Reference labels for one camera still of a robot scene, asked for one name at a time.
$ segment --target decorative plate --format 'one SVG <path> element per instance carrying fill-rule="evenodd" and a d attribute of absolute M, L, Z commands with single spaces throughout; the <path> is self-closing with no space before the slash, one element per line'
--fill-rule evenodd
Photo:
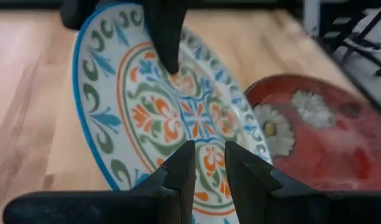
<path fill-rule="evenodd" d="M 111 4 L 85 22 L 73 57 L 73 89 L 85 137 L 113 190 L 142 182 L 187 139 L 196 143 L 195 223 L 238 223 L 223 147 L 236 141 L 270 155 L 234 78 L 184 29 L 180 72 L 161 65 L 143 9 Z"/>
<path fill-rule="evenodd" d="M 381 115 L 366 101 L 297 75 L 246 95 L 277 168 L 317 189 L 381 189 Z"/>

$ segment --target orange floral motif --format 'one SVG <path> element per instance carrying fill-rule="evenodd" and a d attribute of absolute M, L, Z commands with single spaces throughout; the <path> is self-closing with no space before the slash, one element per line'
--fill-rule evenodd
<path fill-rule="evenodd" d="M 204 156 L 204 165 L 207 169 L 207 176 L 211 177 L 215 172 L 215 165 L 218 165 L 218 168 L 225 168 L 225 160 L 223 153 L 217 152 L 214 147 L 207 147 L 206 151 L 207 155 Z"/>
<path fill-rule="evenodd" d="M 229 110 L 222 111 L 219 105 L 212 106 L 212 117 L 214 123 L 224 134 L 229 134 L 235 129 L 235 119 Z"/>
<path fill-rule="evenodd" d="M 155 54 L 153 52 L 148 52 L 145 54 L 143 58 L 148 59 L 148 58 L 155 58 Z"/>
<path fill-rule="evenodd" d="M 230 197 L 230 189 L 229 189 L 229 185 L 228 185 L 228 178 L 227 177 L 224 177 L 222 182 L 221 182 L 221 186 L 220 186 L 220 191 L 221 193 L 223 193 L 227 198 Z"/>
<path fill-rule="evenodd" d="M 129 73 L 129 78 L 131 79 L 132 82 L 136 82 L 136 72 L 137 72 L 138 68 L 139 68 L 138 66 L 132 68 L 130 73 Z"/>
<path fill-rule="evenodd" d="M 163 162 L 164 162 L 164 160 L 161 159 L 161 158 L 158 158 L 158 159 L 156 160 L 156 164 L 157 164 L 158 166 L 160 166 L 161 164 L 163 164 Z"/>
<path fill-rule="evenodd" d="M 209 195 L 206 192 L 195 192 L 195 196 L 204 202 L 209 200 Z"/>
<path fill-rule="evenodd" d="M 158 112 L 159 118 L 165 118 L 163 122 L 163 133 L 164 140 L 168 143 L 170 140 L 177 139 L 179 137 L 178 129 L 181 127 L 181 123 L 178 120 L 178 114 L 170 110 L 167 102 L 161 98 L 155 98 L 151 96 L 151 101 Z M 154 118 L 151 116 L 151 113 L 144 109 L 140 104 L 137 104 L 133 112 L 133 119 L 136 121 L 136 126 L 139 128 L 143 127 L 144 132 L 148 133 L 151 131 Z"/>
<path fill-rule="evenodd" d="M 218 152 L 214 147 L 206 148 L 207 155 L 204 156 L 204 166 L 207 169 L 207 176 L 211 177 L 216 169 L 224 169 L 225 168 L 225 159 L 222 152 Z M 228 179 L 225 176 L 221 179 L 220 183 L 220 191 L 227 198 L 230 197 L 230 189 L 228 185 Z"/>
<path fill-rule="evenodd" d="M 181 93 L 189 95 L 193 94 L 195 83 L 192 77 L 180 77 L 178 74 L 175 74 L 170 76 L 170 80 L 173 84 L 175 84 Z"/>

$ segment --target flower center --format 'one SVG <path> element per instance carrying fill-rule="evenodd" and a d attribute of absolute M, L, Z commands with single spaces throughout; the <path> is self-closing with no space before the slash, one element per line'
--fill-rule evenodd
<path fill-rule="evenodd" d="M 276 133 L 276 127 L 273 123 L 271 122 L 266 122 L 264 124 L 264 133 L 266 136 L 274 136 Z"/>

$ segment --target blue rim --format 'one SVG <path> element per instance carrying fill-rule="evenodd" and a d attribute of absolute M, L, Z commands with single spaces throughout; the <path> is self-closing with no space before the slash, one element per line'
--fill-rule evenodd
<path fill-rule="evenodd" d="M 108 169 L 103 163 L 103 160 L 98 152 L 98 149 L 96 148 L 96 145 L 92 140 L 92 135 L 88 127 L 88 124 L 85 121 L 84 110 L 83 110 L 81 97 L 80 97 L 80 89 L 78 87 L 78 63 L 77 62 L 78 62 L 78 57 L 80 55 L 80 45 L 82 43 L 85 31 L 87 30 L 88 26 L 91 24 L 94 18 L 96 18 L 96 16 L 99 15 L 101 12 L 117 5 L 139 6 L 140 4 L 135 2 L 115 2 L 115 3 L 107 4 L 105 6 L 98 8 L 92 15 L 90 15 L 88 19 L 86 19 L 80 31 L 78 32 L 77 40 L 74 46 L 73 61 L 72 61 L 73 62 L 73 67 L 72 67 L 73 92 L 74 92 L 74 100 L 75 100 L 75 104 L 77 108 L 77 116 L 80 120 L 80 124 L 83 129 L 84 136 L 85 136 L 85 139 L 87 140 L 88 146 L 90 147 L 91 152 L 96 160 L 96 164 L 98 164 L 98 167 L 102 171 L 103 176 L 105 176 L 106 181 L 108 182 L 108 184 L 113 190 L 120 190 L 120 188 L 117 186 L 115 180 L 112 178 Z"/>

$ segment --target green leaf motif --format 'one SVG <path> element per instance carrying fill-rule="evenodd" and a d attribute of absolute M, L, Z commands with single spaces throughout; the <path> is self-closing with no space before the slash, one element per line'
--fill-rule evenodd
<path fill-rule="evenodd" d="M 120 23 L 120 26 L 122 26 L 123 28 L 127 28 L 129 26 L 129 19 L 127 14 L 125 12 L 120 12 L 119 17 L 123 19 L 123 22 Z"/>
<path fill-rule="evenodd" d="M 171 100 L 171 97 L 160 86 L 158 86 L 158 85 L 152 86 L 152 85 L 149 85 L 148 83 L 145 83 L 145 82 L 142 82 L 138 85 L 137 89 L 135 90 L 135 93 L 127 91 L 127 96 L 128 96 L 128 98 L 133 100 L 133 99 L 137 98 L 144 91 L 150 91 L 151 92 L 151 94 L 149 94 L 150 96 L 162 95 L 163 97 L 165 97 L 165 99 L 169 100 L 169 102 L 172 105 L 174 104 Z"/>
<path fill-rule="evenodd" d="M 85 75 L 91 80 L 91 81 L 97 81 L 98 80 L 98 69 L 96 68 L 95 62 L 91 60 L 92 62 L 92 70 L 88 68 L 88 60 L 83 60 L 83 71 Z"/>
<path fill-rule="evenodd" d="M 253 117 L 253 115 L 251 115 L 251 114 L 246 114 L 246 116 L 245 116 L 245 121 L 246 121 L 246 124 L 250 124 L 251 122 L 253 122 L 253 121 L 254 121 L 254 117 Z"/>
<path fill-rule="evenodd" d="M 197 81 L 196 72 L 187 66 L 181 66 L 181 73 L 182 73 L 182 76 L 186 76 L 187 74 L 190 74 L 192 76 L 193 82 L 195 83 L 195 87 L 196 87 L 195 96 L 198 96 L 200 94 L 200 85 L 198 84 L 198 81 Z"/>
<path fill-rule="evenodd" d="M 266 152 L 266 147 L 264 144 L 257 144 L 255 148 L 259 153 Z"/>
<path fill-rule="evenodd" d="M 152 103 L 148 102 L 148 101 L 146 100 L 146 97 L 144 97 L 144 96 L 141 97 L 141 103 L 142 103 L 143 107 L 144 107 L 148 112 L 150 112 L 150 113 L 152 113 L 152 114 L 158 114 L 158 112 L 156 111 L 154 105 L 153 105 Z"/>
<path fill-rule="evenodd" d="M 91 113 L 96 111 L 100 105 L 100 98 L 96 89 L 94 89 L 94 87 L 92 87 L 90 84 L 84 83 L 83 92 L 87 100 L 90 100 L 89 97 L 92 96 L 93 100 L 95 101 L 93 108 L 89 112 Z"/>
<path fill-rule="evenodd" d="M 160 121 L 160 120 L 153 121 L 152 128 L 151 128 L 151 133 L 152 133 L 152 136 L 154 138 L 158 138 L 159 137 L 158 134 L 161 133 L 161 124 L 162 124 L 162 121 Z"/>
<path fill-rule="evenodd" d="M 105 138 L 105 140 L 102 141 L 100 134 L 96 134 L 96 142 L 104 153 L 111 154 L 113 152 L 113 141 L 111 140 L 109 134 L 99 124 L 95 124 L 102 131 Z"/>
<path fill-rule="evenodd" d="M 97 52 L 102 52 L 105 49 L 105 41 L 103 40 L 101 34 L 98 31 L 93 30 L 91 33 L 91 37 L 93 40 L 96 40 L 98 42 L 98 47 L 94 48 L 94 50 L 96 50 Z"/>
<path fill-rule="evenodd" d="M 219 68 L 219 63 L 216 59 L 213 59 L 211 60 L 210 62 L 210 67 L 214 70 L 218 69 Z"/>
<path fill-rule="evenodd" d="M 223 177 L 227 176 L 227 171 L 225 169 L 220 169 L 220 171 Z"/>
<path fill-rule="evenodd" d="M 205 60 L 205 61 L 208 61 L 208 60 L 210 60 L 210 58 L 211 58 L 211 52 L 210 52 L 210 50 L 206 50 L 205 51 L 205 54 L 203 55 L 203 59 Z"/>
<path fill-rule="evenodd" d="M 102 34 L 105 37 L 110 39 L 111 37 L 113 37 L 113 25 L 110 24 L 110 29 L 109 30 L 106 29 L 106 25 L 107 25 L 107 21 L 106 20 L 102 20 L 101 21 L 101 31 L 102 31 Z"/>
<path fill-rule="evenodd" d="M 239 91 L 239 89 L 238 89 L 237 86 L 235 86 L 235 85 L 229 87 L 229 90 L 231 91 L 231 93 L 236 93 L 236 92 Z"/>
<path fill-rule="evenodd" d="M 187 44 L 191 49 L 196 48 L 199 44 L 196 41 L 195 37 L 189 37 L 187 40 Z"/>
<path fill-rule="evenodd" d="M 220 174 L 216 170 L 212 176 L 214 182 L 213 182 L 213 187 L 218 187 L 220 185 Z"/>
<path fill-rule="evenodd" d="M 110 169 L 115 177 L 121 182 L 124 180 L 119 176 L 119 173 L 124 174 L 124 176 L 127 178 L 128 185 L 131 187 L 131 177 L 129 175 L 128 169 L 121 161 L 112 159 L 110 162 Z"/>
<path fill-rule="evenodd" d="M 212 95 L 208 96 L 206 99 L 206 103 L 209 106 L 208 109 L 210 109 L 210 105 L 212 103 L 218 104 L 220 108 L 225 108 L 225 103 L 219 97 L 216 97 L 216 96 L 212 96 Z M 221 116 L 225 115 L 225 110 L 221 110 L 220 113 L 221 113 Z"/>
<path fill-rule="evenodd" d="M 225 84 L 230 85 L 232 83 L 232 78 L 228 75 Z"/>
<path fill-rule="evenodd" d="M 137 20 L 137 19 L 136 19 L 137 13 L 138 13 L 137 10 L 131 10 L 131 12 L 129 13 L 129 16 L 130 16 L 130 18 L 131 18 L 131 22 L 132 22 L 135 26 L 139 26 L 139 25 L 141 25 L 141 23 L 142 23 L 142 15 L 140 15 L 140 16 L 139 16 L 139 20 Z"/>
<path fill-rule="evenodd" d="M 254 133 L 253 133 L 253 139 L 256 140 L 256 141 L 262 141 L 263 137 L 261 136 L 261 134 L 255 134 L 255 131 L 254 131 Z"/>

